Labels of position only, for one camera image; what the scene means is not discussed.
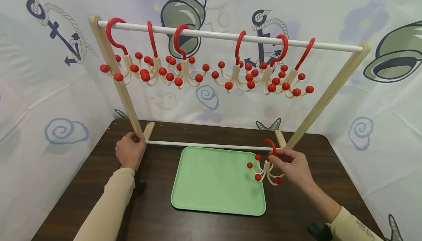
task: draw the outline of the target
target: starfish illustration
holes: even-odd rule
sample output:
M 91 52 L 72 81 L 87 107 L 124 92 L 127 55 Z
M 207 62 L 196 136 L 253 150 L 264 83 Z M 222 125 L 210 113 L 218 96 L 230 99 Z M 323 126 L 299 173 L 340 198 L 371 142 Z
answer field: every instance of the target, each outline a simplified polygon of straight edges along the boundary
M 281 118 L 278 118 L 270 127 L 265 127 L 261 122 L 256 121 L 255 122 L 256 126 L 258 127 L 259 130 L 270 130 L 270 131 L 275 131 L 278 130 L 278 128 L 280 127 L 281 124 Z

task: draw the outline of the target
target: right hand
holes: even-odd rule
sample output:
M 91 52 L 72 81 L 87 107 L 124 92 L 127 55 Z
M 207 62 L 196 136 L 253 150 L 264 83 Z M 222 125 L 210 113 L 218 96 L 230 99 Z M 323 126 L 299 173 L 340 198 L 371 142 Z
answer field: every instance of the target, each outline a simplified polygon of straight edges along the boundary
M 291 149 L 278 149 L 277 156 L 270 152 L 269 158 L 270 163 L 300 189 L 305 190 L 315 184 L 305 154 Z

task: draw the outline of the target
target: green shell illustration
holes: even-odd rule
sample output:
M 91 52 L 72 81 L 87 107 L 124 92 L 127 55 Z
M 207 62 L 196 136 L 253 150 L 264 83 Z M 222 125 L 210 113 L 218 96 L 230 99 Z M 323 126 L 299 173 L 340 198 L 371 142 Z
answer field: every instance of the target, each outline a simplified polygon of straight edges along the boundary
M 161 24 L 174 28 L 186 24 L 191 30 L 199 30 L 205 21 L 205 6 L 206 0 L 169 0 L 161 9 Z M 170 54 L 180 59 L 181 55 L 174 49 L 174 35 L 167 36 Z M 189 57 L 198 51 L 201 38 L 180 36 L 179 44 Z
M 417 21 L 388 33 L 363 75 L 375 82 L 398 82 L 413 74 L 421 62 L 422 21 Z

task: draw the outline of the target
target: human arm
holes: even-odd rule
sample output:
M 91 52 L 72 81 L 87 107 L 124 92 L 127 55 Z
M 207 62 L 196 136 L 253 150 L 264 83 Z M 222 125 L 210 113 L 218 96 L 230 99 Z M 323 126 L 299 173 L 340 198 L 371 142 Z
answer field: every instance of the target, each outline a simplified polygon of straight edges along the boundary
M 116 156 L 122 166 L 108 180 L 103 195 L 92 208 L 74 241 L 116 240 L 134 189 L 135 170 L 145 148 L 145 139 L 138 139 L 134 132 L 116 143 Z
M 314 182 L 306 156 L 289 149 L 278 149 L 277 156 L 270 155 L 270 162 L 281 169 L 284 175 L 296 185 L 322 214 L 331 230 L 334 240 L 339 241 L 382 241 L 355 216 L 328 196 Z

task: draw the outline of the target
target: light green tray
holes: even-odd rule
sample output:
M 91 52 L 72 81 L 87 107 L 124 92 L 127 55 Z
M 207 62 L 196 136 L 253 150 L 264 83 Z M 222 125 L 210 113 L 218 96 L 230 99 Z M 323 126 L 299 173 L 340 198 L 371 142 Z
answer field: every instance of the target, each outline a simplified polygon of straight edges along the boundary
M 252 152 L 186 147 L 180 156 L 171 204 L 184 210 L 263 215 L 264 187 L 246 167 L 248 162 L 256 163 Z

